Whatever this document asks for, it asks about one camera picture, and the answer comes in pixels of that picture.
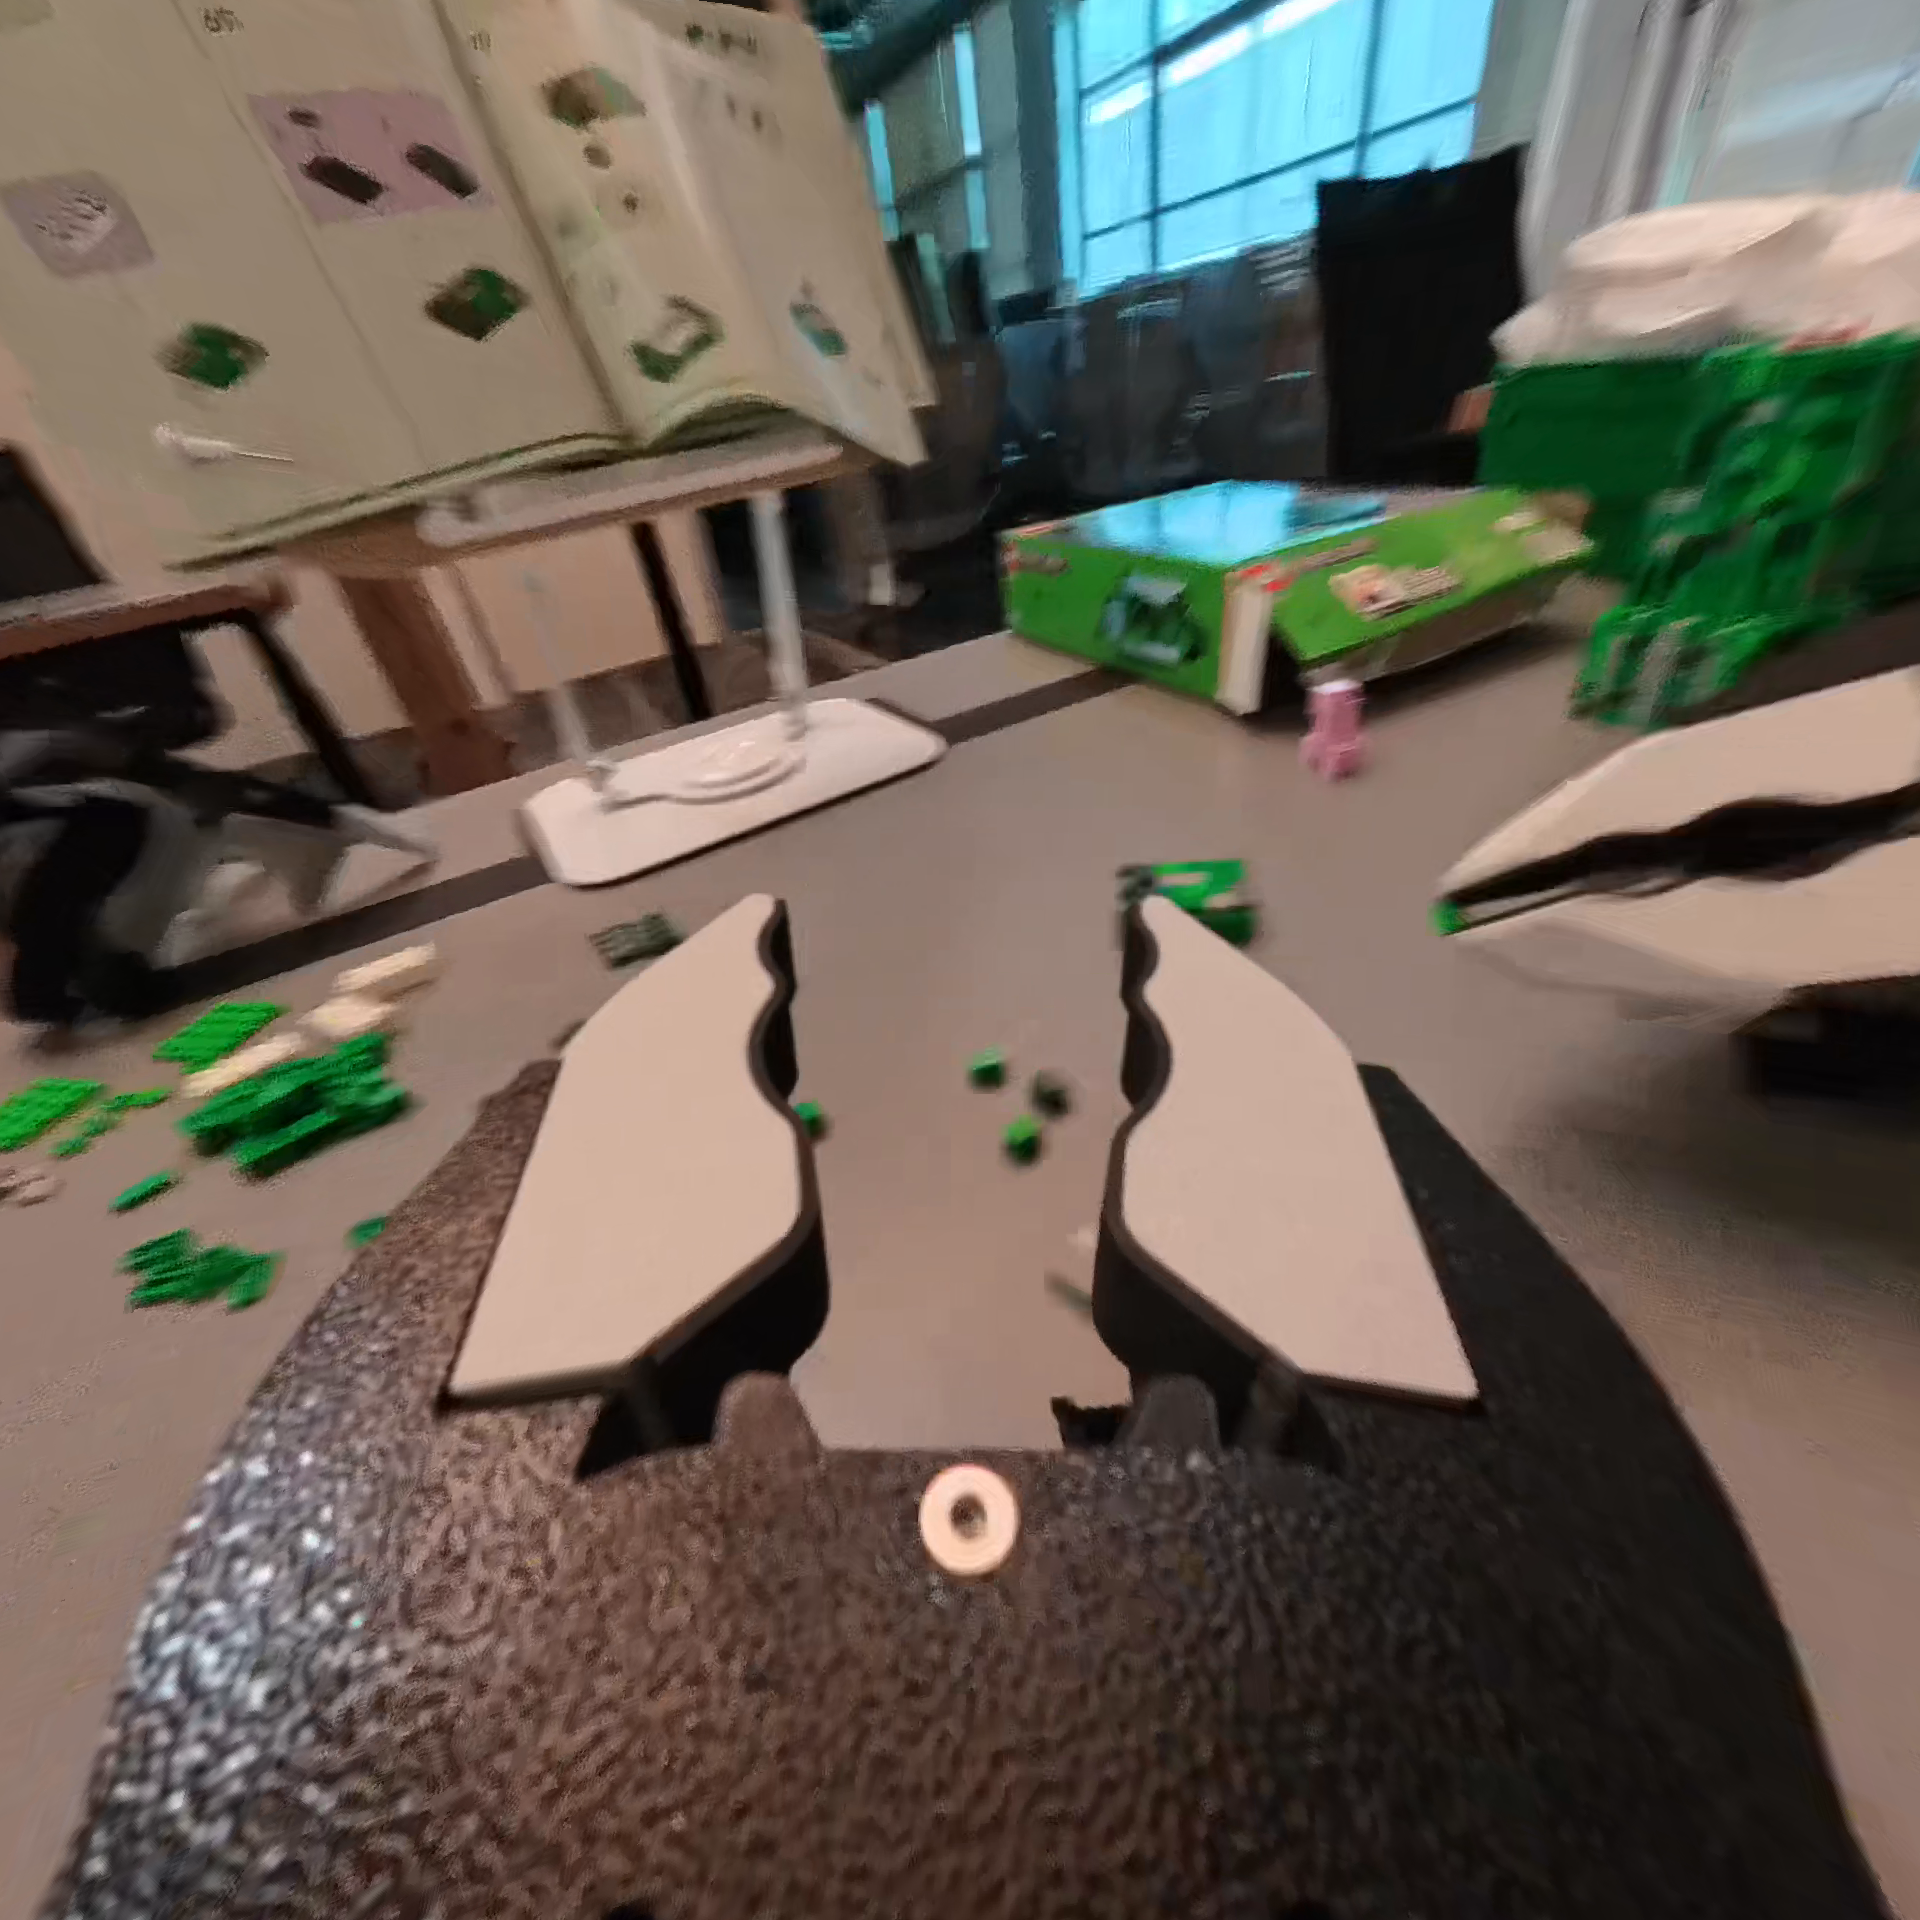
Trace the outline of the green plastic bin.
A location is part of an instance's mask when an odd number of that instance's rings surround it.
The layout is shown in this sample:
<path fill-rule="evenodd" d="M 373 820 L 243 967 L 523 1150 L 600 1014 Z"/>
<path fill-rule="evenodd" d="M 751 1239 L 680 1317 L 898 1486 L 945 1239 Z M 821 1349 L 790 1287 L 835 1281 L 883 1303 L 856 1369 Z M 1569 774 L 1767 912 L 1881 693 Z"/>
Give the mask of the green plastic bin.
<path fill-rule="evenodd" d="M 1757 508 L 1861 503 L 1866 594 L 1917 594 L 1917 335 L 1505 368 L 1480 437 L 1483 481 L 1592 503 L 1619 580 L 1719 466 Z"/>

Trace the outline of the grey office chair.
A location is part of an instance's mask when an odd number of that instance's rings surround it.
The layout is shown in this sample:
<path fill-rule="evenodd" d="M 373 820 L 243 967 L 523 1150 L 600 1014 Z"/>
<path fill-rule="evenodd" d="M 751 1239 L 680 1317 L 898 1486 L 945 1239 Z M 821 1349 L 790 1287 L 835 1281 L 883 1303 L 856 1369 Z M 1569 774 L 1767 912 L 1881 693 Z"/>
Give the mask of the grey office chair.
<path fill-rule="evenodd" d="M 1001 327 L 1001 447 L 1033 485 L 1093 500 L 1198 474 L 1185 301 L 1119 293 Z"/>
<path fill-rule="evenodd" d="M 1325 312 L 1313 240 L 1254 246 L 1187 277 L 1190 430 L 1207 481 L 1304 481 L 1328 468 Z"/>

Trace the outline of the pile of bright green pieces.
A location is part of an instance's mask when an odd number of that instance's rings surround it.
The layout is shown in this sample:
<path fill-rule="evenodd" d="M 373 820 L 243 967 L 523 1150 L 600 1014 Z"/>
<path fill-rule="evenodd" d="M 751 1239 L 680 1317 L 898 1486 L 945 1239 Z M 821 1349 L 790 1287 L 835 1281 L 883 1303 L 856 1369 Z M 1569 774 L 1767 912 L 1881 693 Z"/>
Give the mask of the pile of bright green pieces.
<path fill-rule="evenodd" d="M 391 1036 L 321 1047 L 286 1022 L 270 999 L 229 999 L 166 1038 L 151 1061 L 173 1076 L 143 1087 L 111 1087 L 90 1076 L 41 1076 L 6 1096 L 6 1167 L 49 1167 L 87 1154 L 139 1112 L 162 1112 L 174 1157 L 136 1177 L 109 1204 L 137 1216 L 174 1196 L 185 1172 L 224 1162 L 241 1184 L 261 1185 L 339 1145 L 381 1134 L 415 1108 L 393 1066 Z M 183 1096 L 183 1078 L 266 1036 L 298 1032 L 305 1055 L 223 1094 Z"/>

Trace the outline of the wooden table with black legs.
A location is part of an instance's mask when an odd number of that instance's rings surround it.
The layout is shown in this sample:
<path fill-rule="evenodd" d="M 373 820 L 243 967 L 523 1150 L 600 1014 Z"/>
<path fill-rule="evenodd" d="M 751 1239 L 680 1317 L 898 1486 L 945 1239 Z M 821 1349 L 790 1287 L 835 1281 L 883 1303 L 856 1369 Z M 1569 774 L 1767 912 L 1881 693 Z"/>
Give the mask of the wooden table with black legs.
<path fill-rule="evenodd" d="M 277 561 L 335 580 L 373 661 L 402 709 L 433 792 L 465 792 L 513 773 L 506 738 L 482 714 L 425 574 L 488 552 L 615 526 L 633 548 L 675 684 L 691 722 L 713 717 L 689 590 L 670 575 L 659 521 L 864 472 L 873 455 L 816 430 L 778 430 L 731 444 L 622 464 L 542 470 L 447 496 L 429 510 L 350 518 L 280 538 Z"/>

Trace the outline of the black office chair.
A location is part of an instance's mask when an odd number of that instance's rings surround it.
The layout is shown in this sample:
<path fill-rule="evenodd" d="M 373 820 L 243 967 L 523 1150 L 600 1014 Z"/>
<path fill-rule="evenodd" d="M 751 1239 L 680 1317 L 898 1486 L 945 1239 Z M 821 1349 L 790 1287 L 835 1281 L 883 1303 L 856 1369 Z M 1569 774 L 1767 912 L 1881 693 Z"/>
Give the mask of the black office chair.
<path fill-rule="evenodd" d="M 1313 270 L 1328 386 L 1327 478 L 1480 479 L 1494 335 L 1522 305 L 1526 146 L 1314 190 Z"/>

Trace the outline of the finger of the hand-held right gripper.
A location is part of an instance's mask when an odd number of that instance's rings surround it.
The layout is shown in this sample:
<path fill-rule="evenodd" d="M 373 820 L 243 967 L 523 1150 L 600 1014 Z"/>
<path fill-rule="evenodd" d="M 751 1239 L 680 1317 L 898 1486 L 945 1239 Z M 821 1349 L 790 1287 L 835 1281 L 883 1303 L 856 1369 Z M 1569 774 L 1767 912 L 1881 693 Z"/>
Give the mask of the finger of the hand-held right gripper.
<path fill-rule="evenodd" d="M 1533 990 L 1730 1031 L 1807 986 L 1918 977 L 1918 844 L 1790 880 L 1689 880 L 1469 906 L 1450 937 Z"/>
<path fill-rule="evenodd" d="M 1917 773 L 1918 672 L 1902 666 L 1640 736 L 1483 833 L 1439 894 L 1472 905 L 1607 833 L 1672 837 L 1729 807 L 1880 799 Z"/>

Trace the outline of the green cardboard lego box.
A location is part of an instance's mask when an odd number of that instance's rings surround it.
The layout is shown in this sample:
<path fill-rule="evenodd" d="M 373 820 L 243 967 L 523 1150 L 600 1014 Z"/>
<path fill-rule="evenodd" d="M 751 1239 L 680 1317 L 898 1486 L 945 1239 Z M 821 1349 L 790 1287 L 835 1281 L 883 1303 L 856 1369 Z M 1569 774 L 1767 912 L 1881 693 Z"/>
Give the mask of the green cardboard lego box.
<path fill-rule="evenodd" d="M 999 599 L 1023 640 L 1254 717 L 1512 632 L 1592 561 L 1512 486 L 1216 481 L 1005 534 Z"/>

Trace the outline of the dark wooden desk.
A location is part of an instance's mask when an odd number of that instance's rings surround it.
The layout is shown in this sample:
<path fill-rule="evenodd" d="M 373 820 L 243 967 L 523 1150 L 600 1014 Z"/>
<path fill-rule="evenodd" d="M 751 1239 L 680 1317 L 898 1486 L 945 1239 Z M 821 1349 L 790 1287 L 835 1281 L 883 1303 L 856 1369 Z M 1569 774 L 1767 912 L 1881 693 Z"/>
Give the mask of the dark wooden desk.
<path fill-rule="evenodd" d="M 368 781 L 335 711 L 293 647 L 280 638 L 277 622 L 293 600 L 293 590 L 277 567 L 219 568 L 139 590 L 105 583 L 53 592 L 6 604 L 2 661 L 162 625 L 195 632 L 239 628 L 249 636 L 280 703 L 343 802 L 386 812 L 389 802 Z"/>

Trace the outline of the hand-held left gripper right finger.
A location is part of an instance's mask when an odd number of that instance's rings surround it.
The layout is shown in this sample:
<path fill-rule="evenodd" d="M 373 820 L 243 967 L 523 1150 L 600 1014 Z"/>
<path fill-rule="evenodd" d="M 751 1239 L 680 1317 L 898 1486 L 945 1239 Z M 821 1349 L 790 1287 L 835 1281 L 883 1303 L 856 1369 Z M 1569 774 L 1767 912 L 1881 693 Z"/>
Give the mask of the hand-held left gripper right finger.
<path fill-rule="evenodd" d="M 1120 1089 L 1093 1322 L 1128 1437 L 1187 1398 L 1282 1452 L 1313 1391 L 1477 1409 L 1481 1388 L 1361 1065 L 1293 986 L 1163 895 L 1122 916 Z"/>

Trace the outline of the large grid window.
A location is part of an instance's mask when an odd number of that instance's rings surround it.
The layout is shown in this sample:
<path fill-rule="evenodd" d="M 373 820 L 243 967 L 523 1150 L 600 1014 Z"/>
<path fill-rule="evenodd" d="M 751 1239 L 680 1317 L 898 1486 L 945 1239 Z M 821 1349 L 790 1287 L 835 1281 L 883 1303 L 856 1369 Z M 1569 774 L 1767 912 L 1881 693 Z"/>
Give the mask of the large grid window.
<path fill-rule="evenodd" d="M 1494 2 L 1078 2 L 1054 26 L 1078 295 L 1305 237 L 1344 178 L 1472 150 Z"/>

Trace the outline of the tall green lego creeper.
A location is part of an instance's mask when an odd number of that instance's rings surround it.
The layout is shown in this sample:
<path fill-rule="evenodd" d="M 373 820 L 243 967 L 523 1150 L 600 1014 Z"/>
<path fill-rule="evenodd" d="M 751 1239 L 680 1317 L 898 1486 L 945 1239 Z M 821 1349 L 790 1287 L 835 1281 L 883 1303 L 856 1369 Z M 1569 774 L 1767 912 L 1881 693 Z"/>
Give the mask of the tall green lego creeper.
<path fill-rule="evenodd" d="M 1917 577 L 1917 334 L 1714 350 L 1569 709 L 1674 727 L 1773 655 L 1917 597 Z"/>

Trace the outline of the white book stand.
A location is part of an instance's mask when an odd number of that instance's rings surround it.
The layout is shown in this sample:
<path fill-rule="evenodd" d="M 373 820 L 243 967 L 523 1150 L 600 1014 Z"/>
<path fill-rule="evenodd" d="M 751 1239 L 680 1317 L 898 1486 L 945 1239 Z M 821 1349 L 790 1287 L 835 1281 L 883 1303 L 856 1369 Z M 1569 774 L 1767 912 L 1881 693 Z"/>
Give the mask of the white book stand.
<path fill-rule="evenodd" d="M 336 510 L 326 521 L 298 517 L 270 532 L 232 534 L 223 542 L 223 554 L 273 552 L 280 538 L 381 512 L 429 510 L 440 497 L 529 472 L 641 457 L 610 440 L 557 440 L 491 461 L 481 472 L 458 470 L 418 481 L 400 505 Z M 561 751 L 579 768 L 577 774 L 558 777 L 538 790 L 522 809 L 534 850 L 552 880 L 571 889 L 594 889 L 659 873 L 806 812 L 913 777 L 945 753 L 945 744 L 923 725 L 893 717 L 846 695 L 821 703 L 811 698 L 801 599 L 785 530 L 786 494 L 759 490 L 737 500 L 749 505 L 752 517 L 761 630 L 776 698 L 770 717 L 725 722 L 689 743 L 663 743 L 626 759 L 597 749 L 589 738 L 583 711 L 565 686 L 545 586 L 534 572 L 523 575 L 535 638 L 554 680 L 549 711 Z"/>

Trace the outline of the white paper bags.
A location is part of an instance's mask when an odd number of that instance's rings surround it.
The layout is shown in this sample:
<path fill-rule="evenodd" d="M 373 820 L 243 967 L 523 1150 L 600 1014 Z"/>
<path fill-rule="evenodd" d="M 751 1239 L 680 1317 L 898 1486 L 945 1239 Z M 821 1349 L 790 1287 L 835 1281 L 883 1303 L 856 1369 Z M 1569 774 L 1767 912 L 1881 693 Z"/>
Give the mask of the white paper bags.
<path fill-rule="evenodd" d="M 1655 207 L 1581 234 L 1494 335 L 1501 368 L 1918 332 L 1918 194 Z"/>

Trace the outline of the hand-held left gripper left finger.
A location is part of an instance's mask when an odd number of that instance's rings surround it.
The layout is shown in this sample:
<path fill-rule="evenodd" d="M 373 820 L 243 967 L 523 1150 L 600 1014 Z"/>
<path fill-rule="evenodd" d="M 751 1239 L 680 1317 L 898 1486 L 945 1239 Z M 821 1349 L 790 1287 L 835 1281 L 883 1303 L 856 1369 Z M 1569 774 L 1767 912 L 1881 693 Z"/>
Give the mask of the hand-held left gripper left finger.
<path fill-rule="evenodd" d="M 832 1297 L 786 903 L 744 895 L 561 1054 L 449 1367 L 451 1409 L 600 1401 L 639 1452 L 703 1448 L 790 1378 Z"/>

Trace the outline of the black monitor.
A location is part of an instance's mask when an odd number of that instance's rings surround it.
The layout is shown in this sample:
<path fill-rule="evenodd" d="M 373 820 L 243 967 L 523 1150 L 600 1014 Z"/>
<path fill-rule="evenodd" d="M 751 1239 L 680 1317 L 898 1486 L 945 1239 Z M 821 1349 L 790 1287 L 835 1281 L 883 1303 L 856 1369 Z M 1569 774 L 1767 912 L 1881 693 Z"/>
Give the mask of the black monitor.
<path fill-rule="evenodd" d="M 105 575 L 47 494 L 34 464 L 2 445 L 2 606 L 103 584 Z"/>

